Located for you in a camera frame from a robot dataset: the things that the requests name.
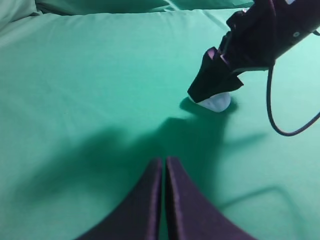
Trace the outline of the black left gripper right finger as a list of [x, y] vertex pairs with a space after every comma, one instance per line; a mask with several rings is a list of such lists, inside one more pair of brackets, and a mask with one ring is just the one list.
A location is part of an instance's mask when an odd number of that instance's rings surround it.
[[253, 240], [205, 196], [177, 157], [165, 164], [165, 214], [170, 240]]

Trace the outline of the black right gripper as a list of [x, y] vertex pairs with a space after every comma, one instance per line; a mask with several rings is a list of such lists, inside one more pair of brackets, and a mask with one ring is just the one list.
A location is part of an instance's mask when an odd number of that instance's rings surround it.
[[218, 49], [209, 48], [187, 90], [194, 103], [244, 84], [236, 73], [266, 70], [277, 58], [316, 32], [320, 26], [319, 0], [255, 0], [247, 10], [226, 21], [230, 30]]

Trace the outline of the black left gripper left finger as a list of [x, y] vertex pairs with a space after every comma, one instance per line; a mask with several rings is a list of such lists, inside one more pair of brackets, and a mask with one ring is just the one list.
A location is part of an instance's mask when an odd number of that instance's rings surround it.
[[79, 240], [157, 240], [162, 208], [162, 160], [149, 162], [124, 200]]

